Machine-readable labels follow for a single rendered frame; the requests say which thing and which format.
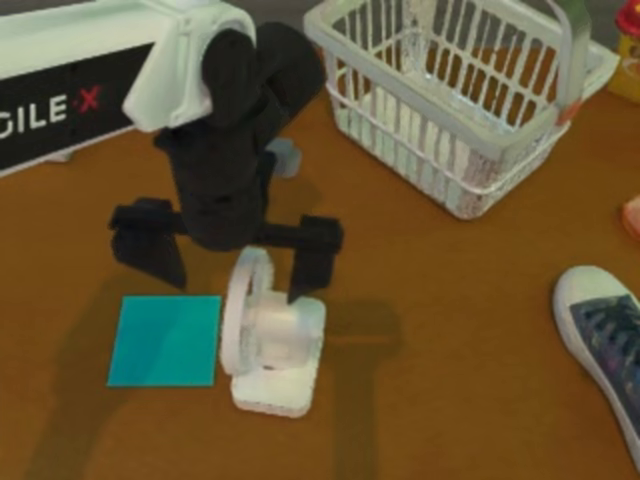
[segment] basket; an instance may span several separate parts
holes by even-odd
[[[618,56],[582,0],[327,0],[304,19],[338,128],[460,219],[547,158]]]

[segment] brown wooden surface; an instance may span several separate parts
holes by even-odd
[[[272,219],[335,215],[347,239],[297,421],[236,410],[220,370],[213,389],[105,387],[123,295],[175,293],[109,252],[116,203],[173,195],[149,137],[0,179],[0,478],[637,478],[549,294],[581,263],[640,292],[640,245],[617,218],[640,193],[638,119],[598,95],[538,173],[461,223],[343,138],[326,98],[310,106],[287,132],[305,158],[275,182]],[[183,251],[189,291],[224,294],[236,256]],[[273,256],[284,287],[291,254]]]

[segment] basket handle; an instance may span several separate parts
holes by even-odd
[[[584,0],[546,2],[562,27],[555,104],[560,111],[557,124],[564,125],[573,119],[582,105],[585,65],[591,41],[591,17]]]

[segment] yellow bottle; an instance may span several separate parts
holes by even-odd
[[[609,82],[611,93],[640,103],[640,0],[628,0],[618,12],[620,64]]]

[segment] teal square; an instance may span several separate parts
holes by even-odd
[[[220,305],[218,296],[124,297],[107,386],[212,386]]]

